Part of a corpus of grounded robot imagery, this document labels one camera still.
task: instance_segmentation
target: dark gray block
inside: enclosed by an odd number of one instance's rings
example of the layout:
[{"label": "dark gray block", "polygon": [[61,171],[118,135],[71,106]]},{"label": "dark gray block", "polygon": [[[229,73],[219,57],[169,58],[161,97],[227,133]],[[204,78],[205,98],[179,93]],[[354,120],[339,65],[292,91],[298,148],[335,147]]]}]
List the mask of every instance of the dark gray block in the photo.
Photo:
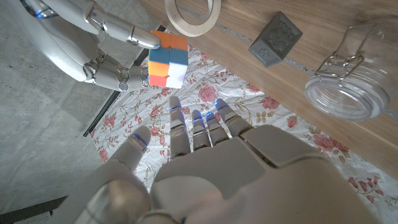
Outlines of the dark gray block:
[{"label": "dark gray block", "polygon": [[303,33],[283,13],[278,14],[261,31],[249,51],[266,67],[285,59]]}]

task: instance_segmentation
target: wooden table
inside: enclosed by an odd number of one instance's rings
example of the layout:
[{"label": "wooden table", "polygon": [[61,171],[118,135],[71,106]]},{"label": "wooden table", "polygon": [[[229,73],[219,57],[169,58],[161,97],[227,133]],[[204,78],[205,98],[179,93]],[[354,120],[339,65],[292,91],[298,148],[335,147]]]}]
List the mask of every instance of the wooden table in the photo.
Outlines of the wooden table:
[{"label": "wooden table", "polygon": [[[167,18],[163,0],[140,0],[160,24],[178,33]],[[182,16],[200,23],[206,0],[177,1]],[[286,62],[266,68],[248,48],[266,24],[282,11],[302,32],[288,58],[316,70],[334,51],[347,27],[382,16],[398,16],[395,0],[222,0],[218,25],[188,41],[247,82],[319,127],[355,153],[398,179],[398,119],[382,114],[364,122],[348,122],[322,113],[305,98],[310,76]],[[398,111],[398,100],[390,105]]]}]

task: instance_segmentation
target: floral tablecloth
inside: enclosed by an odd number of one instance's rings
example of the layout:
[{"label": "floral tablecloth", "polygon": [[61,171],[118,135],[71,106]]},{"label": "floral tablecloth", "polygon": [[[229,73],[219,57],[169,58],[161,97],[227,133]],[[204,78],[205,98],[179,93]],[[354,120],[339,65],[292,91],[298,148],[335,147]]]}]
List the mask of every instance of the floral tablecloth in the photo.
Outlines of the floral tablecloth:
[{"label": "floral tablecloth", "polygon": [[177,95],[180,98],[191,143],[190,113],[193,110],[200,110],[202,114],[209,111],[215,113],[214,102],[222,98],[253,126],[277,126],[326,154],[343,178],[352,185],[353,191],[383,223],[398,222],[398,181],[199,50],[190,46],[188,56],[189,68],[182,89],[151,86],[119,95],[91,132],[104,162],[132,130],[139,125],[147,126],[152,139],[134,173],[149,190],[159,168],[170,160],[169,97]]}]

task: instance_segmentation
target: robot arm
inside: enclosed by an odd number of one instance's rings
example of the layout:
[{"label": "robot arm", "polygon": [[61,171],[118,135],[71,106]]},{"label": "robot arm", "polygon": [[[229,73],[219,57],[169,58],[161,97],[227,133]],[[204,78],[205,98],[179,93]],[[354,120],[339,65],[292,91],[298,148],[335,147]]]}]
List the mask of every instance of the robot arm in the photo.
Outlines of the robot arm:
[{"label": "robot arm", "polygon": [[148,85],[146,69],[123,68],[98,48],[94,34],[159,48],[159,38],[150,32],[107,14],[93,1],[9,0],[9,5],[36,47],[72,78],[116,91]]},{"label": "robot arm", "polygon": [[149,195],[127,175],[150,139],[141,126],[49,223],[377,223],[333,164],[299,139],[273,126],[253,128],[217,100],[233,138],[208,113],[209,139],[194,111],[191,152],[181,108],[172,96],[172,161],[159,169]]},{"label": "robot arm", "polygon": [[158,37],[124,19],[105,12],[94,1],[43,0],[43,2],[68,22],[92,34],[105,32],[115,39],[147,49],[158,49],[160,46]]}]

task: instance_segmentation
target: masking tape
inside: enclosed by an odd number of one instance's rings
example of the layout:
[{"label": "masking tape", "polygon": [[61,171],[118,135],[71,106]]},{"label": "masking tape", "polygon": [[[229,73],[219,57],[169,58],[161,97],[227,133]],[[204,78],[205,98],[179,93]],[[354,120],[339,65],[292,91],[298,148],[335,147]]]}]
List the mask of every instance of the masking tape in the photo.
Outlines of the masking tape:
[{"label": "masking tape", "polygon": [[164,3],[170,22],[179,32],[189,37],[198,37],[208,32],[216,24],[221,9],[221,0],[208,0],[208,19],[200,25],[192,25],[181,16],[175,0],[165,0]]}]

